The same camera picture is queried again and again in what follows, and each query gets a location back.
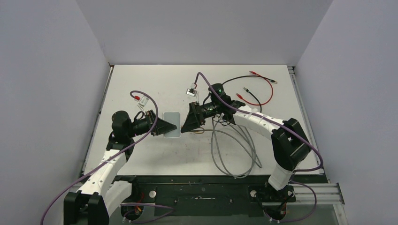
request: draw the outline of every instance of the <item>screw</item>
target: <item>screw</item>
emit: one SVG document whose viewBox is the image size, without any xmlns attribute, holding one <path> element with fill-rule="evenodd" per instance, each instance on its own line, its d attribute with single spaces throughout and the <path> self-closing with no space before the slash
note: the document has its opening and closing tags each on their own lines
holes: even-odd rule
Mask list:
<svg viewBox="0 0 398 225">
<path fill-rule="evenodd" d="M 257 191 L 255 191 L 255 190 L 250 192 L 250 196 L 253 198 L 256 196 L 256 194 L 257 194 Z"/>
<path fill-rule="evenodd" d="M 149 197 L 154 198 L 156 196 L 156 191 L 150 191 Z"/>
</svg>

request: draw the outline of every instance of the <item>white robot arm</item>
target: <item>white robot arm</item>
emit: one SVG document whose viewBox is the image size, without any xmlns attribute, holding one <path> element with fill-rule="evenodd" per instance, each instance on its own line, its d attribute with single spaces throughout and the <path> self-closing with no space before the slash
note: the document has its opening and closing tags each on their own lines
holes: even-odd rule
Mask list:
<svg viewBox="0 0 398 225">
<path fill-rule="evenodd" d="M 181 128 L 181 133 L 199 128 L 205 124 L 206 118 L 214 117 L 215 115 L 223 115 L 222 118 L 225 121 L 235 125 L 242 125 L 263 135 L 272 141 L 274 158 L 277 162 L 274 171 L 268 179 L 268 183 L 276 191 L 283 189 L 291 180 L 296 167 L 308 155 L 310 149 L 297 137 L 292 136 L 286 130 L 277 125 L 269 123 L 263 118 L 267 118 L 277 122 L 278 124 L 288 127 L 303 139 L 308 141 L 299 122 L 293 118 L 289 120 L 281 120 L 255 112 L 254 109 L 245 105 L 244 103 L 231 100 L 231 97 L 225 94 L 224 88 L 220 83 L 213 84 L 212 88 L 215 90 L 218 96 L 216 96 L 209 88 L 211 102 L 204 105 L 199 105 L 197 102 L 190 103 L 190 110 L 185 123 Z M 258 116 L 252 116 L 251 113 L 246 114 L 232 110 L 221 103 L 218 98 L 222 99 L 225 103 L 229 104 L 233 108 L 245 112 L 255 112 L 257 115 L 262 117 L 260 118 Z"/>
<path fill-rule="evenodd" d="M 240 110 L 244 110 L 247 112 L 255 112 L 251 107 L 245 105 L 239 108 Z M 262 115 L 265 118 L 268 118 L 270 120 L 273 120 L 277 123 L 283 124 L 283 120 L 281 119 L 276 119 L 267 115 L 264 115 L 262 113 L 258 113 L 259 115 Z M 255 131 L 264 137 L 268 138 L 270 141 L 272 141 L 271 135 L 273 134 L 273 130 L 279 129 L 279 126 L 269 123 L 262 118 L 256 117 L 256 116 L 251 116 L 251 114 L 244 114 L 241 112 L 236 112 L 233 114 L 233 118 L 235 121 L 236 125 L 241 125 L 246 128 L 251 129 L 252 131 Z M 271 176 L 268 179 L 268 183 L 277 191 L 283 189 L 290 181 L 291 176 L 293 175 L 293 171 L 284 169 L 281 167 L 278 163 L 276 164 L 276 167 L 274 168 L 274 171 L 272 172 Z"/>
<path fill-rule="evenodd" d="M 147 111 L 143 118 L 134 118 L 133 122 L 125 111 L 118 111 L 112 116 L 112 133 L 109 136 L 106 151 L 100 169 L 93 173 L 89 179 L 76 192 L 69 192 L 64 199 L 64 225 L 108 225 L 109 215 L 126 198 L 134 195 L 134 176 L 116 177 L 117 172 L 129 160 L 133 147 L 123 152 L 114 159 L 109 159 L 120 150 L 131 146 L 135 136 L 147 133 L 153 125 L 155 114 Z M 161 135 L 177 129 L 174 124 L 158 118 L 152 130 L 152 135 Z"/>
</svg>

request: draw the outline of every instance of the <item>white wall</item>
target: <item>white wall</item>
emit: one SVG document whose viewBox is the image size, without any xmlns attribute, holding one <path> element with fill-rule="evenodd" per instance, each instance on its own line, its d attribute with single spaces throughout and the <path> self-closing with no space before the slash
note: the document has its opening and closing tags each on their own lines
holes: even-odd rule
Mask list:
<svg viewBox="0 0 398 225">
<path fill-rule="evenodd" d="M 78 177 L 108 73 L 74 0 L 0 1 L 1 224 L 39 224 Z"/>
<path fill-rule="evenodd" d="M 296 74 L 350 224 L 397 224 L 398 1 L 334 0 Z"/>
<path fill-rule="evenodd" d="M 296 65 L 332 0 L 77 0 L 111 64 Z"/>
</svg>

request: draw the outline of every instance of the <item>red connector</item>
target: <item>red connector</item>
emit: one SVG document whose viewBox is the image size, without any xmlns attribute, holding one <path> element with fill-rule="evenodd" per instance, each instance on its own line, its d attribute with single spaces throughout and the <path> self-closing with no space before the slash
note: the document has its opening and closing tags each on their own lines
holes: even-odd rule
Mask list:
<svg viewBox="0 0 398 225">
<path fill-rule="evenodd" d="M 249 73 L 254 74 L 254 75 L 257 75 L 257 76 L 260 76 L 260 74 L 254 72 L 254 71 L 249 71 Z"/>
</svg>

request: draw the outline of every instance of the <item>black metal base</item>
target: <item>black metal base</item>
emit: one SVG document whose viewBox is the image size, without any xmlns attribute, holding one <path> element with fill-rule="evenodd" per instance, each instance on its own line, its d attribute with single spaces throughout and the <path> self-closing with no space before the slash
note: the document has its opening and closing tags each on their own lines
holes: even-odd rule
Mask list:
<svg viewBox="0 0 398 225">
<path fill-rule="evenodd" d="M 229 176 L 137 176 L 136 181 L 144 194 L 143 203 L 156 203 L 175 208 L 170 216 L 231 216 L 246 214 L 249 217 L 264 216 L 251 190 L 259 193 L 261 202 L 283 202 L 288 190 L 272 193 L 265 188 L 269 176 L 250 175 L 244 179 Z M 327 183 L 325 175 L 296 175 L 295 181 L 303 183 Z M 151 198 L 150 191 L 156 196 Z M 155 209 L 155 216 L 168 210 Z"/>
</svg>

